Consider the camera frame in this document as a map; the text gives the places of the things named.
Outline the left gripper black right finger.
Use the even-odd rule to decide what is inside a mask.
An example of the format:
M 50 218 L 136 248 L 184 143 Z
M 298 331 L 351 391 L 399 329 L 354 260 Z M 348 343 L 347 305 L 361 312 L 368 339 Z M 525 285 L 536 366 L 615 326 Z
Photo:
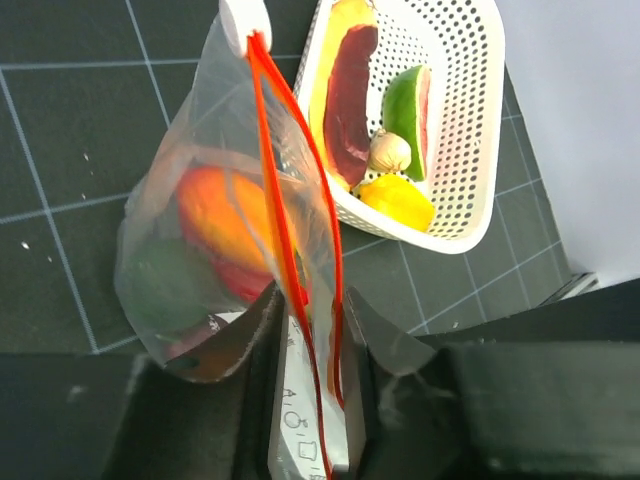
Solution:
M 637 281 L 421 337 L 344 316 L 344 478 L 638 477 Z

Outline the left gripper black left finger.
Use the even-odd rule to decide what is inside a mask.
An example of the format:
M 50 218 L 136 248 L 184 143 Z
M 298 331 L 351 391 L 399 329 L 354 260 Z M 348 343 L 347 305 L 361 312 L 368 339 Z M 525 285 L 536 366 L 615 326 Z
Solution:
M 270 284 L 239 318 L 256 327 L 245 356 L 215 383 L 182 380 L 130 358 L 126 412 L 105 479 L 268 479 L 285 300 Z

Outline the green avocado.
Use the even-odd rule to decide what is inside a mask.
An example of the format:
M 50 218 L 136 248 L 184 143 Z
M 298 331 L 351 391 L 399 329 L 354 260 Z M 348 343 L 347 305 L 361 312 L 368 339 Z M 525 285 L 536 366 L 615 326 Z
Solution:
M 222 300 L 207 257 L 180 239 L 152 241 L 135 252 L 118 287 L 127 319 L 143 334 L 194 327 Z

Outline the orange red mango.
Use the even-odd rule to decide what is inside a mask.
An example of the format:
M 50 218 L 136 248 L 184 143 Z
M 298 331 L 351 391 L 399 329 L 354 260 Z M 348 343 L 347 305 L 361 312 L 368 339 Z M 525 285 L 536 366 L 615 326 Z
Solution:
M 210 249 L 242 266 L 270 271 L 274 254 L 264 190 L 238 173 L 204 166 L 188 170 L 176 189 L 183 225 Z

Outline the clear zip bag orange zipper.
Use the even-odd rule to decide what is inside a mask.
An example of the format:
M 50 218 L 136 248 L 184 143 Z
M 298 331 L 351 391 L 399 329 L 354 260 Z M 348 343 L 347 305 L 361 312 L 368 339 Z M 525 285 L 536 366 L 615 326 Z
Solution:
M 270 54 L 261 1 L 223 1 L 193 84 L 119 229 L 115 287 L 151 357 L 193 382 L 230 376 L 283 295 L 269 470 L 348 464 L 340 380 L 343 264 L 318 148 Z

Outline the white perforated plastic basket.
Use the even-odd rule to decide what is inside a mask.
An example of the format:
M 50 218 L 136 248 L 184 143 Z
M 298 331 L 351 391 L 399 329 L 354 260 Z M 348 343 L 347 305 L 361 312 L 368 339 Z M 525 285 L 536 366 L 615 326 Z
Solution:
M 295 83 L 308 122 L 316 69 L 331 7 L 318 2 Z M 431 69 L 427 174 L 415 187 L 435 207 L 426 232 L 406 227 L 365 205 L 329 177 L 339 219 L 373 235 L 416 247 L 460 254 L 489 226 L 497 175 L 505 35 L 493 1 L 367 1 L 378 23 L 369 61 L 369 135 L 381 128 L 391 81 L 417 65 Z

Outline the dark red passion fruit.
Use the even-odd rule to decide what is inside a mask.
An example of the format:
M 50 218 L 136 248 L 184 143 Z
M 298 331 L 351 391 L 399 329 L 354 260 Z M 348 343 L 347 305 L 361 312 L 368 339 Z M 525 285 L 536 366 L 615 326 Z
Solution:
M 211 317 L 204 322 L 187 329 L 177 340 L 172 340 L 167 347 L 167 358 L 169 360 L 179 357 L 191 349 L 199 346 L 212 336 L 218 334 L 226 328 L 229 323 L 219 317 Z

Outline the red chili pepper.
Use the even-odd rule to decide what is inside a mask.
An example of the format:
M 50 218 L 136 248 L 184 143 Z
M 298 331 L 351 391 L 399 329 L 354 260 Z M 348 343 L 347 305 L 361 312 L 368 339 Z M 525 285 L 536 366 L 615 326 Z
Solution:
M 274 280 L 270 271 L 263 272 L 242 266 L 213 249 L 204 249 L 218 282 L 222 297 L 208 302 L 214 312 L 232 311 L 240 305 L 251 305 Z

